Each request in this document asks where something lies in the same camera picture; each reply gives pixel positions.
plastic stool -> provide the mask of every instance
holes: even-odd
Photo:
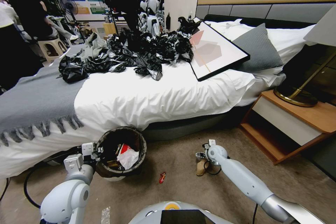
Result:
[[[41,48],[41,51],[44,54],[44,57],[48,61],[48,63],[51,63],[52,61],[54,61],[58,57],[62,56],[63,53],[65,53],[67,51],[67,48],[65,47],[65,45],[63,44],[63,42],[59,38],[55,38],[53,40],[39,40],[38,44]],[[48,52],[47,52],[47,49],[46,49],[47,45],[50,45],[56,51],[56,53],[58,55],[57,56],[49,56]]]

white drawer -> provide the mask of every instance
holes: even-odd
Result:
[[[264,97],[260,97],[252,109],[301,146],[321,134]]]

chair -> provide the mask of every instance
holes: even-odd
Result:
[[[48,63],[51,63],[67,51],[66,46],[59,38],[38,40],[38,44]]]

gray pillow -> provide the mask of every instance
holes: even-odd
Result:
[[[250,60],[236,68],[238,71],[254,72],[283,65],[277,50],[267,36],[264,23],[236,38],[233,43],[251,56]]]

picture frame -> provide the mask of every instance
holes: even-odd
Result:
[[[194,57],[190,63],[198,81],[203,81],[250,59],[250,55],[205,22],[189,39]]]

